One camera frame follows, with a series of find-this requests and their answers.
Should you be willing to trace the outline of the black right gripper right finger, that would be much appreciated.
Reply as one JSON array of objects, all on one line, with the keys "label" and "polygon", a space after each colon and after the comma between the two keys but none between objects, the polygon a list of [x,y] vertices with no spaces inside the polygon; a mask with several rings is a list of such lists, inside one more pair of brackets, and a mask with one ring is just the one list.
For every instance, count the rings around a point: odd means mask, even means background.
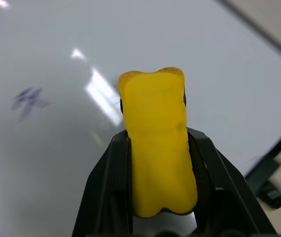
[{"label": "black right gripper right finger", "polygon": [[201,237],[277,237],[237,168],[203,132],[192,128],[187,132],[198,192],[194,233]]}]

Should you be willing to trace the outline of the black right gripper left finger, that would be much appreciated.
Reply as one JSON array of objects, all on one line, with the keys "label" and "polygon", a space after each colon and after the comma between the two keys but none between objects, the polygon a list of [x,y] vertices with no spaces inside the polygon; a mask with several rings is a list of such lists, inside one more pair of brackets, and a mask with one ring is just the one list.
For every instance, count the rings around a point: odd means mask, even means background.
[{"label": "black right gripper left finger", "polygon": [[123,130],[113,136],[87,179],[71,237],[132,232],[131,141]]}]

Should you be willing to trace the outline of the yellow whiteboard eraser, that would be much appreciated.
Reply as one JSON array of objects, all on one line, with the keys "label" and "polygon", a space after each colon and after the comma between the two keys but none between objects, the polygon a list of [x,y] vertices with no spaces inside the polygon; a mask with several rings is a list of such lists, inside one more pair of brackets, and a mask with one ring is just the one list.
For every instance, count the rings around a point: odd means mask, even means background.
[{"label": "yellow whiteboard eraser", "polygon": [[189,153],[185,77],[175,67],[129,71],[118,80],[131,141],[133,212],[150,218],[190,213],[198,191]]}]

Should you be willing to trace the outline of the black whiteboard stand foot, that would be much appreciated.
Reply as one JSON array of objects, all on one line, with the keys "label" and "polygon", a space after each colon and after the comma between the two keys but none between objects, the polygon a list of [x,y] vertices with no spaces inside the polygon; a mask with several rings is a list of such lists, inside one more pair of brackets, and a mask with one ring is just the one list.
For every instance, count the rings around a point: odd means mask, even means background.
[{"label": "black whiteboard stand foot", "polygon": [[246,176],[254,195],[271,209],[281,208],[281,190],[270,180],[280,165],[273,158],[264,158]]}]

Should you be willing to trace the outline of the white whiteboard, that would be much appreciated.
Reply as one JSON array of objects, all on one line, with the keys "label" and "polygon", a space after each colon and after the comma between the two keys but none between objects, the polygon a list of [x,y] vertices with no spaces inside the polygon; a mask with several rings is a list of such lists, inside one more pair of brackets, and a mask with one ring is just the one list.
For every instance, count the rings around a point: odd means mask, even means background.
[{"label": "white whiteboard", "polygon": [[[188,126],[244,175],[281,139],[281,53],[218,0],[0,0],[0,237],[70,237],[123,130],[117,81],[180,68]],[[19,122],[13,100],[50,104]]]}]

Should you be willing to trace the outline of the purple marker drawing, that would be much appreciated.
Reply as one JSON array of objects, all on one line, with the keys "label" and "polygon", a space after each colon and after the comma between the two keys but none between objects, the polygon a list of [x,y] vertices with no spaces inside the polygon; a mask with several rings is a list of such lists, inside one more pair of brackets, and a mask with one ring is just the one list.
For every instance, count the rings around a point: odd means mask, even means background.
[{"label": "purple marker drawing", "polygon": [[42,88],[29,87],[21,91],[18,95],[14,97],[12,110],[17,110],[21,108],[21,113],[19,115],[18,121],[21,122],[25,120],[33,110],[33,108],[45,108],[50,102],[42,99]]}]

